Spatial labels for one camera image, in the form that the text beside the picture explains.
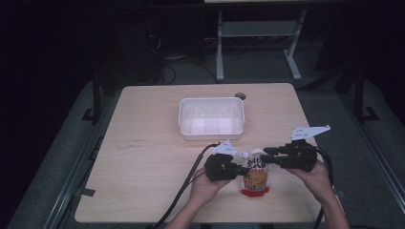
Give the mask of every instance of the plastic tray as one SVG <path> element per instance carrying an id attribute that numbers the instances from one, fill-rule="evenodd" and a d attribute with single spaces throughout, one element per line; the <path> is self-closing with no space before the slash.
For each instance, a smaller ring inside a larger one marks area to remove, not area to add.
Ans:
<path id="1" fill-rule="evenodd" d="M 179 126 L 186 140 L 238 139 L 244 131 L 244 103 L 238 97 L 185 98 Z"/>

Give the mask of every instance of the human hand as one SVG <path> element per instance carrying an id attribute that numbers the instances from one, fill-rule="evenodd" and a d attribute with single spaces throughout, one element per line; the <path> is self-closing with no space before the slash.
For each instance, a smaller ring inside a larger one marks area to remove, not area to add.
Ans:
<path id="1" fill-rule="evenodd" d="M 330 198 L 334 198 L 328 170 L 325 164 L 320 160 L 316 161 L 315 167 L 309 173 L 300 169 L 286 170 L 302 179 L 309 191 L 312 192 L 313 196 L 319 202 L 323 203 Z"/>
<path id="2" fill-rule="evenodd" d="M 198 207 L 203 207 L 211 201 L 226 184 L 231 180 L 212 182 L 205 174 L 205 168 L 196 171 L 191 184 L 190 198 L 188 202 Z"/>

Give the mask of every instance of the wooden table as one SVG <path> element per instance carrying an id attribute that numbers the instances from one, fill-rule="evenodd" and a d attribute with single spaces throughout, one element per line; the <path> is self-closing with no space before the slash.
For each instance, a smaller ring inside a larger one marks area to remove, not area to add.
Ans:
<path id="1" fill-rule="evenodd" d="M 245 129 L 232 145 L 238 151 L 290 143 L 294 127 L 308 127 L 289 84 L 233 84 L 128 87 L 121 94 L 99 150 L 76 220 L 80 222 L 156 222 L 165 213 L 203 148 L 218 140 L 187 141 L 178 125 L 179 105 L 187 97 L 246 94 Z M 308 143 L 315 145 L 314 139 Z M 212 150 L 205 153 L 200 164 Z M 225 186 L 195 222 L 315 221 L 320 204 L 297 177 L 277 165 L 269 171 L 269 193 L 240 193 L 242 178 Z M 185 190 L 170 220 L 188 199 Z"/>

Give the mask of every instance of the black cable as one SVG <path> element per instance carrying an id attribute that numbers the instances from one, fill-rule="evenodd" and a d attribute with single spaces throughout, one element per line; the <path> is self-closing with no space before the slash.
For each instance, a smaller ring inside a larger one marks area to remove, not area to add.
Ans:
<path id="1" fill-rule="evenodd" d="M 332 166 L 331 166 L 331 159 L 330 159 L 329 155 L 321 148 L 316 147 L 315 150 L 319 155 L 321 155 L 322 159 L 324 160 L 324 164 L 328 170 L 330 186 L 333 186 L 333 170 L 332 170 Z M 313 224 L 313 229 L 319 228 L 319 225 L 321 224 L 323 216 L 324 216 L 324 208 L 321 207 L 321 209 L 319 210 L 318 217 L 316 218 L 316 222 Z"/>
<path id="2" fill-rule="evenodd" d="M 163 215 L 163 217 L 153 226 L 153 227 L 148 227 L 148 228 L 153 228 L 153 229 L 157 229 L 159 228 L 164 221 L 167 219 L 167 217 L 170 215 L 170 213 L 173 211 L 173 209 L 175 208 L 177 202 L 179 201 L 182 193 L 184 192 L 184 190 L 187 188 L 187 186 L 190 184 L 190 179 L 193 177 L 194 173 L 197 170 L 197 167 L 199 166 L 200 162 L 203 159 L 203 154 L 205 153 L 205 151 L 207 151 L 209 148 L 211 147 L 216 147 L 220 144 L 210 144 L 208 146 L 206 146 L 202 152 L 199 154 L 199 156 L 196 159 L 196 162 L 194 162 L 193 167 L 191 168 L 190 172 L 188 173 L 187 178 L 185 179 L 184 183 L 182 184 L 180 190 L 178 191 L 178 193 L 176 194 L 175 199 L 173 200 L 172 204 L 170 205 L 170 207 L 167 209 L 166 213 Z"/>
<path id="3" fill-rule="evenodd" d="M 193 61 L 187 61 L 187 62 L 175 62 L 175 63 L 166 63 L 166 67 L 167 65 L 179 65 L 179 64 L 194 64 L 194 65 L 198 65 L 204 69 L 206 69 L 208 71 L 208 73 L 211 75 L 211 77 L 215 80 L 215 83 L 219 83 L 217 80 L 217 77 L 215 77 L 215 75 L 207 68 L 205 67 L 203 64 L 198 63 L 198 62 L 193 62 Z"/>
<path id="4" fill-rule="evenodd" d="M 170 80 L 169 82 L 167 82 L 167 81 L 166 81 L 166 78 L 164 77 L 164 73 L 162 73 L 161 84 L 170 85 L 170 84 L 172 84 L 172 83 L 175 81 L 175 79 L 176 79 L 176 76 L 177 76 L 176 70 L 174 70 L 172 67 L 167 66 L 167 65 L 163 65 L 163 67 L 164 67 L 164 68 L 167 68 L 167 69 L 169 69 L 169 70 L 171 70 L 171 71 L 173 72 L 173 78 L 172 78 L 172 80 Z"/>

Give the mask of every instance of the hand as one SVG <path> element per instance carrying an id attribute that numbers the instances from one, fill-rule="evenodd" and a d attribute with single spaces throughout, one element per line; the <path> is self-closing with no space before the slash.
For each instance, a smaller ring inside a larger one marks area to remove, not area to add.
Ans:
<path id="1" fill-rule="evenodd" d="M 191 220 L 197 215 L 200 209 L 211 201 L 230 180 L 212 182 L 205 174 L 205 169 L 199 169 L 194 174 L 191 184 L 191 192 L 188 201 L 181 210 L 173 217 L 165 229 L 186 229 L 189 228 Z"/>
<path id="2" fill-rule="evenodd" d="M 226 184 L 231 180 L 220 180 L 212 182 L 205 174 L 205 169 L 201 168 L 194 174 L 191 184 L 190 198 L 188 202 L 203 207 L 211 201 Z"/>
<path id="3" fill-rule="evenodd" d="M 328 229 L 350 228 L 340 203 L 331 189 L 328 170 L 324 163 L 317 160 L 315 167 L 309 173 L 299 169 L 287 169 L 287 171 L 302 179 L 316 200 L 321 203 Z"/>
<path id="4" fill-rule="evenodd" d="M 302 179 L 309 191 L 312 192 L 313 196 L 319 202 L 323 203 L 328 198 L 334 198 L 334 193 L 330 186 L 328 170 L 320 160 L 316 161 L 315 167 L 309 173 L 300 169 L 286 170 Z"/>

